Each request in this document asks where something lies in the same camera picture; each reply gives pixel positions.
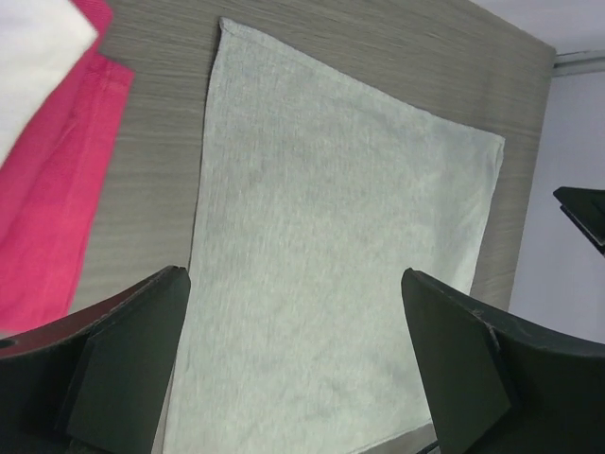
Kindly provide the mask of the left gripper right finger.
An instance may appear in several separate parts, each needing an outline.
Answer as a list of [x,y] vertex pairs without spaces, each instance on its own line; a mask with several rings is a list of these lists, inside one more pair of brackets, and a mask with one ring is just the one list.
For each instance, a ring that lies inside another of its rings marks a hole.
[[604,346],[521,319],[422,271],[406,323],[442,453],[601,453]]

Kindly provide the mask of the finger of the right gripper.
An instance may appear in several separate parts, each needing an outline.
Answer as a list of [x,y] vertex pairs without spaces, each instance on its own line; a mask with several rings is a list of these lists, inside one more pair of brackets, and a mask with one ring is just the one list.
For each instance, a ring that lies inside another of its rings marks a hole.
[[605,190],[561,186],[553,192],[553,196],[565,215],[603,255]]

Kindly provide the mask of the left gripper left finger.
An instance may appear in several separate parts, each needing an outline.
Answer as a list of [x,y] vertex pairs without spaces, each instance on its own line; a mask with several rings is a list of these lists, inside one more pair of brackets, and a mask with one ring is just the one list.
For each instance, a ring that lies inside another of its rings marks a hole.
[[2,452],[151,452],[190,287],[186,269],[166,267],[3,338]]

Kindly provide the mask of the grey cloth napkin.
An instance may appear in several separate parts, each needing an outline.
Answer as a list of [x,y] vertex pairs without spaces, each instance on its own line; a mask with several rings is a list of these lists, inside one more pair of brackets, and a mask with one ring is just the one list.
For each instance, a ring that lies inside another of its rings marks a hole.
[[430,420],[408,268],[471,289],[504,139],[221,18],[167,453],[361,453]]

